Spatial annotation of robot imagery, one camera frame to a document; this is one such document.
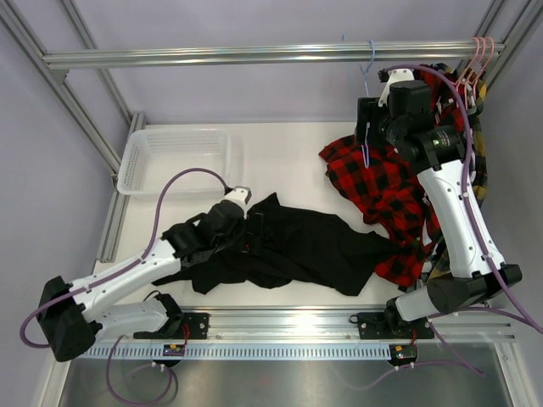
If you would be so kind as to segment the light blue wire hanger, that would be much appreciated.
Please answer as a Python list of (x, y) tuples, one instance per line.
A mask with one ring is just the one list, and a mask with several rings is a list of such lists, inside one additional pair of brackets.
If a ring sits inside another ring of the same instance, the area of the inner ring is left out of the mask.
[(357, 101), (357, 111), (356, 111), (356, 125), (354, 136), (357, 143), (360, 145), (362, 162), (365, 169), (370, 167), (371, 163), (371, 154), (368, 143), (370, 128), (371, 128), (371, 119), (372, 119), (372, 108), (375, 103), (375, 100), (370, 97), (369, 86), (367, 82), (367, 77), (370, 69), (375, 61), (376, 48), (375, 42), (373, 39), (368, 41), (370, 46), (370, 59), (365, 67), (359, 64), (359, 69), (363, 79), (363, 85), (366, 96), (364, 98), (359, 98)]

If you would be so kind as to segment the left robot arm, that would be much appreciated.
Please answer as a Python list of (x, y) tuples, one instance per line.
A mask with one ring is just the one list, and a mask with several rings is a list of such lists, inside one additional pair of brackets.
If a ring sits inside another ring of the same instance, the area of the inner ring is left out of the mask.
[(96, 342), (119, 336), (174, 338), (182, 331), (183, 313), (169, 294), (123, 304), (121, 300), (160, 279), (208, 264), (225, 249), (257, 252), (264, 216), (248, 215), (222, 200), (206, 214), (172, 226), (151, 249), (111, 269), (76, 281), (56, 276), (43, 290), (36, 319), (58, 362), (73, 360)]

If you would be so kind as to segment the black polo shirt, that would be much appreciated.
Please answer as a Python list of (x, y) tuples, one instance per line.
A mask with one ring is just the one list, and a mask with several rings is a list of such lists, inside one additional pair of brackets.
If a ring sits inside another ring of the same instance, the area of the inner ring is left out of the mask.
[(297, 281), (354, 297), (376, 267), (400, 250), (374, 231), (354, 231), (337, 215), (282, 206), (276, 194), (254, 204), (248, 217), (249, 233), (234, 247), (154, 286), (190, 281), (195, 292), (206, 294), (221, 284), (251, 282), (273, 289)]

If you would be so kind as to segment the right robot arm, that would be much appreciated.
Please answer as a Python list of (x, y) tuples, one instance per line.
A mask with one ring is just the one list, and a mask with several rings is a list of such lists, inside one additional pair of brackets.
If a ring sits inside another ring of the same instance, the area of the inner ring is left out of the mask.
[(402, 337), (415, 324), (480, 304), (522, 280), (492, 242), (473, 189), (463, 171), (466, 143), (451, 125), (436, 126), (431, 91), (424, 81), (397, 81), (385, 102), (359, 98), (356, 137), (389, 144), (408, 162), (427, 193), (449, 254), (450, 274), (386, 304), (386, 331)]

